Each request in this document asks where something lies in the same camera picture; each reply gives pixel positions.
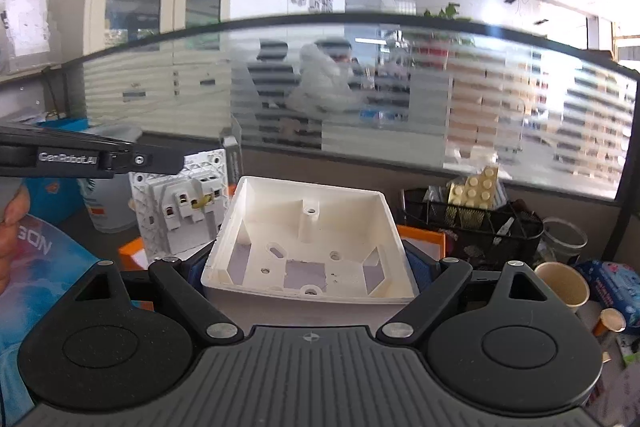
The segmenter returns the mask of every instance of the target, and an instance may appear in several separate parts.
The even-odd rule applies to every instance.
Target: human hand
[[[9,284],[9,267],[18,243],[19,222],[29,211],[29,204],[29,191],[23,185],[4,210],[4,221],[0,223],[0,294]]]

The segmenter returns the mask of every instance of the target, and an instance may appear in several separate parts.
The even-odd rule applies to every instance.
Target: glass partition
[[[218,137],[237,123],[244,145],[452,176],[495,161],[505,180],[615,198],[636,72],[495,26],[319,20],[178,32],[156,52],[166,67],[123,48],[72,69],[93,124]]]

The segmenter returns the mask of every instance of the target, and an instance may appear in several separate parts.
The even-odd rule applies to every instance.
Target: paper cup
[[[542,263],[535,270],[549,288],[576,312],[589,299],[589,285],[576,270],[562,263]]]

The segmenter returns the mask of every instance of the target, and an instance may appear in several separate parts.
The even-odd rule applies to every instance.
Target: silver screw
[[[226,322],[218,322],[207,327],[207,334],[213,339],[230,339],[238,334],[238,327]]]
[[[389,322],[382,326],[382,332],[392,339],[405,339],[414,334],[414,328],[404,322]]]

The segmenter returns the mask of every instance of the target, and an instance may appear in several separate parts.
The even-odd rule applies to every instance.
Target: wire basket
[[[447,234],[447,256],[474,269],[501,270],[507,261],[531,265],[544,226],[521,201],[481,210],[438,201],[422,201],[425,190],[404,190],[401,221],[409,227]]]

